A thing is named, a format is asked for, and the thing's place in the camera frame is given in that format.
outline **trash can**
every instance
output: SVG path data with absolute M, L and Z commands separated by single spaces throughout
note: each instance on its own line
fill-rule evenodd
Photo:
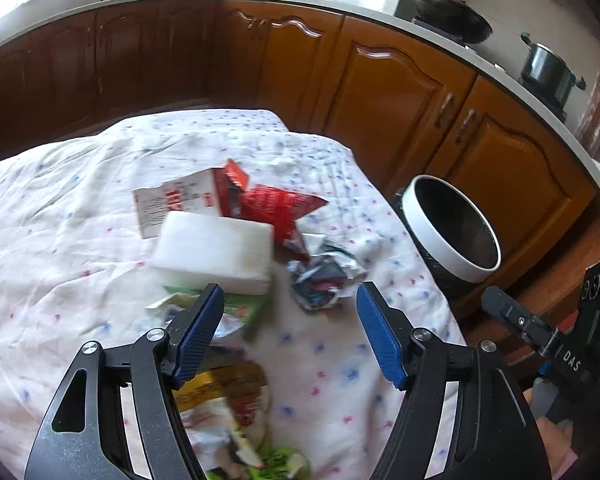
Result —
M 467 294 L 500 266 L 493 228 L 448 182 L 419 175 L 398 191 L 391 205 L 449 301 Z

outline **white bedsheet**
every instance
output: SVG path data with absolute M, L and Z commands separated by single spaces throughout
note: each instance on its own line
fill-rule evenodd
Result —
M 339 143 L 288 133 L 266 111 L 124 120 L 98 136 L 0 162 L 0 459 L 18 478 L 81 343 L 127 344 L 152 326 L 144 307 L 164 293 L 144 264 L 154 242 L 139 237 L 131 190 L 220 166 L 227 157 L 252 182 L 329 200 L 300 221 L 301 230 L 345 244 L 415 326 L 463 343 L 397 216 Z M 402 394 L 383 378 L 352 301 L 308 316 L 286 290 L 282 263 L 275 280 L 270 321 L 246 348 L 271 384 L 273 441 L 302 450 L 315 479 L 368 478 Z M 455 402 L 449 387 L 430 473 L 446 458 Z M 130 439 L 130 450 L 140 463 L 138 439 Z M 145 466 L 137 472 L 148 476 Z

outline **crumpled plastic bag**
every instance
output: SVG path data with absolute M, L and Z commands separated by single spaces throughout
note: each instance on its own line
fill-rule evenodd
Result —
M 306 311 L 331 308 L 340 298 L 348 298 L 366 269 L 340 244 L 323 235 L 303 235 L 311 255 L 308 262 L 291 260 L 286 264 L 291 278 L 291 295 Z
M 268 440 L 270 393 L 260 365 L 211 348 L 197 375 L 173 394 L 207 478 L 308 480 L 306 457 Z
M 162 300 L 156 301 L 145 307 L 147 311 L 151 311 L 157 318 L 157 326 L 167 328 L 173 317 L 185 308 L 193 306 L 199 294 L 188 294 L 185 292 L 174 292 Z M 235 306 L 229 304 L 235 298 L 247 298 L 252 303 Z M 239 349 L 243 345 L 242 336 L 244 330 L 249 328 L 250 323 L 255 322 L 257 310 L 262 307 L 262 304 L 268 301 L 267 296 L 245 296 L 234 294 L 233 297 L 225 298 L 224 313 L 220 319 L 220 323 L 216 328 L 213 338 L 211 339 L 212 346 L 223 346 L 227 348 Z

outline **person's hand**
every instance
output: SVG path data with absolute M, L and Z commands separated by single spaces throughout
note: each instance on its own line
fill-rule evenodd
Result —
M 526 402 L 531 404 L 533 390 L 530 388 L 524 393 Z M 567 458 L 573 456 L 571 451 L 571 438 L 573 436 L 573 424 L 570 421 L 564 420 L 558 426 L 552 423 L 545 416 L 541 416 L 536 420 L 544 450 L 549 459 L 549 467 L 551 474 L 554 476 L 560 472 L 562 465 Z

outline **cabinet door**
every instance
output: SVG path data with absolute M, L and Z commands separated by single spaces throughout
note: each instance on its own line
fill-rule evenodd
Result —
M 94 121 L 97 86 L 94 66 L 95 12 L 82 12 L 32 32 L 32 100 L 51 140 Z
M 266 34 L 255 106 L 275 112 L 292 131 L 310 129 L 311 113 L 343 16 L 265 3 L 256 34 Z
M 485 286 L 506 287 L 527 272 L 594 195 L 585 171 L 558 135 L 483 77 L 427 173 L 464 192 L 491 223 L 503 261 Z M 470 302 L 456 315 L 476 306 Z
M 31 36 L 25 34 L 0 47 L 0 159 L 31 145 Z
M 258 28 L 260 3 L 219 3 L 214 33 L 211 99 L 227 108 L 253 108 L 266 30 Z
M 475 72 L 401 32 L 346 18 L 312 131 L 349 146 L 385 195 L 421 173 L 467 95 Z
M 207 0 L 158 1 L 160 103 L 206 97 L 215 6 Z
M 103 7 L 96 14 L 101 118 L 139 112 L 155 85 L 156 1 Z

